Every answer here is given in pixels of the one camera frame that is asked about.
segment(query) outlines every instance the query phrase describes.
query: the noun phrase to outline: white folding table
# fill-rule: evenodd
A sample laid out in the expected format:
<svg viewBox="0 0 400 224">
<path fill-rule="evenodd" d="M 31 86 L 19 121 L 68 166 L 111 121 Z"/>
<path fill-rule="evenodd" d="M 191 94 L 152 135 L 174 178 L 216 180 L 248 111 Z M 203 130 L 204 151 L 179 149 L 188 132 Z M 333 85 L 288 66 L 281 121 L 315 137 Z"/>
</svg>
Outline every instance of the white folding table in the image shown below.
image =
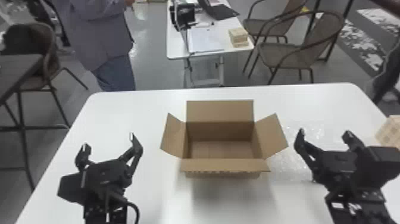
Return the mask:
<svg viewBox="0 0 400 224">
<path fill-rule="evenodd" d="M 185 121 L 188 100 L 254 100 L 258 120 L 277 113 L 289 147 L 267 160 L 271 172 L 259 179 L 187 179 L 180 160 L 160 150 L 167 113 Z M 321 224 L 332 223 L 324 186 L 293 149 L 300 127 L 307 141 L 325 150 L 345 150 L 341 136 L 351 130 L 366 145 L 385 116 L 355 85 L 257 86 L 98 93 L 82 108 L 17 224 L 84 223 L 83 207 L 57 197 L 60 178 L 76 172 L 74 158 L 87 142 L 93 161 L 118 157 L 130 147 L 129 132 L 143 145 L 125 196 L 140 208 L 140 224 Z M 383 187 L 386 207 L 400 223 L 400 178 Z M 129 210 L 129 222 L 135 219 Z"/>
<path fill-rule="evenodd" d="M 187 0 L 188 3 L 197 3 L 197 0 Z M 224 4 L 230 7 L 227 0 L 219 0 L 217 4 Z M 229 29 L 234 29 L 238 27 L 243 27 L 242 23 L 240 23 L 237 17 L 228 18 L 225 20 L 216 21 L 211 18 L 206 12 L 202 12 L 200 14 L 196 14 L 196 22 L 214 22 L 213 26 L 210 26 L 210 29 L 215 32 L 215 37 L 218 38 L 218 42 L 222 44 L 222 51 L 214 51 L 214 52 L 204 52 L 204 53 L 196 53 L 190 55 L 186 49 L 186 45 L 184 40 L 178 32 L 172 22 L 171 15 L 169 12 L 169 7 L 172 5 L 171 1 L 168 0 L 167 3 L 167 58 L 171 60 L 183 60 L 184 61 L 184 71 L 185 71 L 185 82 L 184 86 L 207 86 L 210 84 L 218 84 L 220 86 L 224 85 L 224 54 L 232 53 L 232 52 L 240 52 L 240 51 L 250 51 L 254 48 L 254 45 L 250 38 L 248 38 L 249 45 L 245 47 L 235 48 L 229 38 Z M 193 83 L 190 82 L 191 78 L 189 67 L 190 58 L 210 58 L 210 57 L 218 57 L 218 79 L 210 79 L 210 80 L 196 80 Z"/>
</svg>

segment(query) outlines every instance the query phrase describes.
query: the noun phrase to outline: laptop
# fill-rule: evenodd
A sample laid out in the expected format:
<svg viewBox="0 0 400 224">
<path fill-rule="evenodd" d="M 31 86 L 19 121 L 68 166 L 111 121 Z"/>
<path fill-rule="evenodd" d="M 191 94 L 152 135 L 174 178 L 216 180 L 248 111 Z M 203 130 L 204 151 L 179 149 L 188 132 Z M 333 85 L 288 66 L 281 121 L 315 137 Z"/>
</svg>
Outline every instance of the laptop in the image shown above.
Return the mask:
<svg viewBox="0 0 400 224">
<path fill-rule="evenodd" d="M 198 0 L 201 8 L 205 10 L 205 12 L 210 15 L 212 18 L 216 20 L 224 20 L 230 17 L 236 17 L 239 13 L 224 4 L 211 6 L 209 0 Z"/>
</svg>

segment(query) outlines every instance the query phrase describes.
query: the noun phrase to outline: open cardboard box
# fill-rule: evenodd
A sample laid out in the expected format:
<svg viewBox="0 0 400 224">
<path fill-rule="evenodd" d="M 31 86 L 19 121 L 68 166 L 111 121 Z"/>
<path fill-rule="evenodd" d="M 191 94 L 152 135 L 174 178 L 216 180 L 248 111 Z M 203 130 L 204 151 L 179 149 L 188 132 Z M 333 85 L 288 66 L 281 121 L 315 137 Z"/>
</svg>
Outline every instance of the open cardboard box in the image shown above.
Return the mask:
<svg viewBox="0 0 400 224">
<path fill-rule="evenodd" d="M 253 101 L 188 101 L 186 122 L 168 114 L 161 142 L 193 178 L 257 178 L 287 146 L 276 114 L 254 122 Z"/>
</svg>

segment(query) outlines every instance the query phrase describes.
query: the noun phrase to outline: hand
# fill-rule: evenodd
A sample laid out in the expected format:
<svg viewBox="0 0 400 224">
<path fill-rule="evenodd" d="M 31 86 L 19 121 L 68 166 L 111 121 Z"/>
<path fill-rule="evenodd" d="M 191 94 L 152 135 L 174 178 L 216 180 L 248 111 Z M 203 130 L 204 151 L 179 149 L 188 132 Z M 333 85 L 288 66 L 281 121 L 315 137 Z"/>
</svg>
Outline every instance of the hand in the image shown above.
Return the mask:
<svg viewBox="0 0 400 224">
<path fill-rule="evenodd" d="M 136 0 L 125 0 L 125 4 L 127 5 L 127 6 L 131 6 L 133 3 L 135 3 L 136 2 Z"/>
</svg>

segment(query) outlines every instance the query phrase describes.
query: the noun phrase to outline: gray shirt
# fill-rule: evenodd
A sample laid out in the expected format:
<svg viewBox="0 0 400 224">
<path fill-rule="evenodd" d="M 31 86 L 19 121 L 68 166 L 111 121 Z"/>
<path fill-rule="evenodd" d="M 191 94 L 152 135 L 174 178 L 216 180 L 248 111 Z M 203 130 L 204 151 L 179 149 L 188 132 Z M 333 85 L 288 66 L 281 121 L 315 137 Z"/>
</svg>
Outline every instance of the gray shirt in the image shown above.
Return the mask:
<svg viewBox="0 0 400 224">
<path fill-rule="evenodd" d="M 127 55 L 132 39 L 124 0 L 51 0 L 78 60 L 96 70 L 110 58 Z"/>
</svg>

